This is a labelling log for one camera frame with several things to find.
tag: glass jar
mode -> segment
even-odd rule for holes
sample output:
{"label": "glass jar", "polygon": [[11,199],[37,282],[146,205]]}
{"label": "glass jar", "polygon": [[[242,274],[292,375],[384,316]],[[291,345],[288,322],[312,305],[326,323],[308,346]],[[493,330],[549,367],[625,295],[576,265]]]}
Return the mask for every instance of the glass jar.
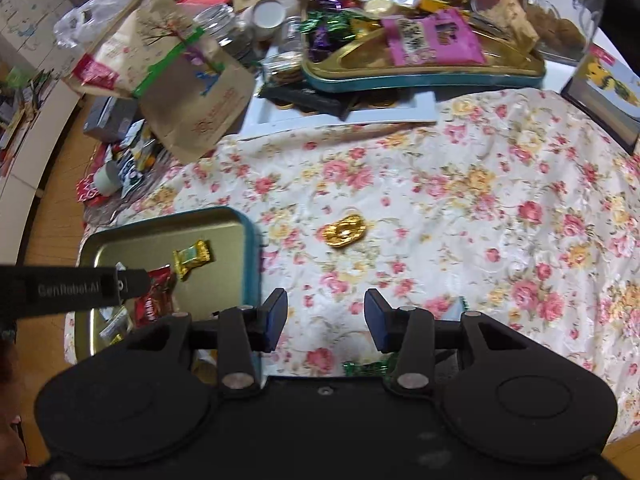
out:
{"label": "glass jar", "polygon": [[527,17],[545,58],[578,65],[600,25],[606,0],[529,0]]}
{"label": "glass jar", "polygon": [[213,36],[220,47],[244,67],[255,68],[257,55],[254,50],[254,35],[227,4],[219,4],[198,14],[194,21]]}

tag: yellow cartoon character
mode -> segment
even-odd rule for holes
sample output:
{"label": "yellow cartoon character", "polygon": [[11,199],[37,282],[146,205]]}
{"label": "yellow cartoon character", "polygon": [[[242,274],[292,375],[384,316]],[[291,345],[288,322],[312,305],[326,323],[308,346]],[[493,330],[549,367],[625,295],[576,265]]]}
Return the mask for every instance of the yellow cartoon character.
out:
{"label": "yellow cartoon character", "polygon": [[609,70],[603,68],[596,59],[587,65],[587,78],[601,90],[613,90],[618,97],[627,103],[638,106],[640,101],[628,86],[615,79]]}

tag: purple wrapped candy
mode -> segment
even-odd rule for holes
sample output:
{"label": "purple wrapped candy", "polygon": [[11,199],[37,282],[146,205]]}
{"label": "purple wrapped candy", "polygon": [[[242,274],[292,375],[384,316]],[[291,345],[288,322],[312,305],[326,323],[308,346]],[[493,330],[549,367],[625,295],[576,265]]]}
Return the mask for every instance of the purple wrapped candy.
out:
{"label": "purple wrapped candy", "polygon": [[315,0],[324,10],[342,10],[340,0]]}
{"label": "purple wrapped candy", "polygon": [[331,41],[329,40],[329,32],[326,30],[326,25],[320,25],[316,28],[316,34],[314,35],[314,42],[309,49],[309,54],[314,63],[324,61],[334,51],[331,48]]}

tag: gold ingot shaped candy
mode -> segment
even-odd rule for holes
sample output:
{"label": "gold ingot shaped candy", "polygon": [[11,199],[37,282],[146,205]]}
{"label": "gold ingot shaped candy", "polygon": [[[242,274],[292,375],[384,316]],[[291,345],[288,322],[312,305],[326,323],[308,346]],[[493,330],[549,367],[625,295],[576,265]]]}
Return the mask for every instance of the gold ingot shaped candy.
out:
{"label": "gold ingot shaped candy", "polygon": [[334,224],[327,225],[322,231],[322,236],[329,247],[340,248],[360,240],[366,230],[364,218],[352,214]]}

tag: floral tablecloth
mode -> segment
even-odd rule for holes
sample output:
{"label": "floral tablecloth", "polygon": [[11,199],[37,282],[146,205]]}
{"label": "floral tablecloth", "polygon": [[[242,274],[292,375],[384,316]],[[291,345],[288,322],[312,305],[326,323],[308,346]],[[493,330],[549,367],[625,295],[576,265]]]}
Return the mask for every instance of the floral tablecloth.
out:
{"label": "floral tablecloth", "polygon": [[[369,287],[436,317],[464,296],[607,381],[619,404],[612,437],[632,431],[640,159],[552,92],[487,92],[440,110],[433,127],[225,137],[210,157],[174,165],[116,224],[220,204],[255,222],[263,297],[289,293],[268,373],[340,374],[343,361],[377,360],[363,315]],[[351,210],[366,218],[366,238],[332,250],[322,228]]]}

